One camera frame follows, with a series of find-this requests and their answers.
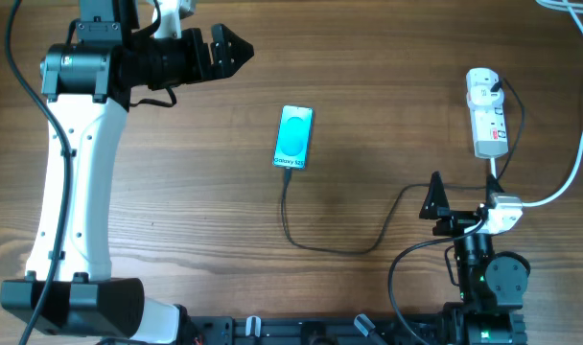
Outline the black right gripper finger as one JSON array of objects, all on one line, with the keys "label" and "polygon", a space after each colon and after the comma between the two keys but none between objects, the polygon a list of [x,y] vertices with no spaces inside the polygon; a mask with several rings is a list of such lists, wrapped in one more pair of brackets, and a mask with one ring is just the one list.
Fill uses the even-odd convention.
[{"label": "black right gripper finger", "polygon": [[440,172],[431,175],[429,190],[421,207],[420,219],[443,219],[450,215],[450,205]]},{"label": "black right gripper finger", "polygon": [[486,184],[485,184],[485,195],[486,195],[486,206],[493,206],[493,196],[496,194],[502,194],[503,188],[501,187],[499,180],[493,175],[488,174],[486,176]]}]

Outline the smartphone with teal screen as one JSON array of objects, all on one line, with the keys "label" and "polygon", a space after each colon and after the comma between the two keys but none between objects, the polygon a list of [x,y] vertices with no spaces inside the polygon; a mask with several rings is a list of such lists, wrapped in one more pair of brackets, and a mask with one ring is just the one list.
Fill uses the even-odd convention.
[{"label": "smartphone with teal screen", "polygon": [[306,168],[314,114],[310,107],[283,106],[272,158],[275,167]]}]

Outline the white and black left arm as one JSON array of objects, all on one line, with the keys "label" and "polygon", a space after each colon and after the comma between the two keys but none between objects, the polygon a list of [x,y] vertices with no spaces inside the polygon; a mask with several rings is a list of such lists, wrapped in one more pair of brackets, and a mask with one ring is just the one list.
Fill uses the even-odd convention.
[{"label": "white and black left arm", "polygon": [[24,334],[96,336],[104,344],[199,344],[187,310],[111,274],[113,166],[136,86],[173,91],[232,77],[253,46],[222,24],[205,43],[183,29],[191,1],[158,1],[147,27],[132,1],[83,1],[64,42],[40,64],[32,99],[49,123],[41,216],[22,278],[2,283],[2,308]]}]

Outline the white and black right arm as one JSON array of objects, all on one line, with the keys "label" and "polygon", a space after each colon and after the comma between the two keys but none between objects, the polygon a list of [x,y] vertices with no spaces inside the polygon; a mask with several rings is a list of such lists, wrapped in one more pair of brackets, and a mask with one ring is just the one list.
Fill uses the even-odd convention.
[{"label": "white and black right arm", "polygon": [[453,241],[459,303],[447,303],[437,316],[433,344],[527,342],[523,307],[530,264],[523,256],[494,250],[492,240],[511,230],[523,215],[521,200],[486,178],[486,201],[475,211],[450,208],[439,172],[431,175],[421,219],[436,221],[435,236]]}]

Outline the white USB charger adapter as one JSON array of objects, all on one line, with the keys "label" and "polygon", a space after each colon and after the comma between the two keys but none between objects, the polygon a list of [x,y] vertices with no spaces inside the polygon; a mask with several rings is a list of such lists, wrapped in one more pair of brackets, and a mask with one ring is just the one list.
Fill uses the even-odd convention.
[{"label": "white USB charger adapter", "polygon": [[486,110],[503,105],[502,82],[471,82],[467,84],[466,101],[471,110]]}]

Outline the white power strip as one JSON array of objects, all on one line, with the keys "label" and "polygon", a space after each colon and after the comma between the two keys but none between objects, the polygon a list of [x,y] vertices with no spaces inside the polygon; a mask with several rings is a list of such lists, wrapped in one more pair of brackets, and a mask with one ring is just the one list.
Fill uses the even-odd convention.
[{"label": "white power strip", "polygon": [[[466,74],[466,86],[471,82],[495,81],[501,81],[501,79],[496,72],[489,68],[472,68]],[[475,157],[492,159],[508,153],[508,136],[503,105],[486,110],[471,110],[469,108],[469,111]]]}]

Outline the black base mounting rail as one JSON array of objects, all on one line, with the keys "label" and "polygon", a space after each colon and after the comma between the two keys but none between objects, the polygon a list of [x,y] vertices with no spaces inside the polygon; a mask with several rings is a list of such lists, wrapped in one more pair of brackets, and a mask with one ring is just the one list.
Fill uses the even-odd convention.
[{"label": "black base mounting rail", "polygon": [[454,311],[397,318],[248,318],[194,316],[179,337],[189,345],[269,344],[526,344],[520,314],[460,315]]}]

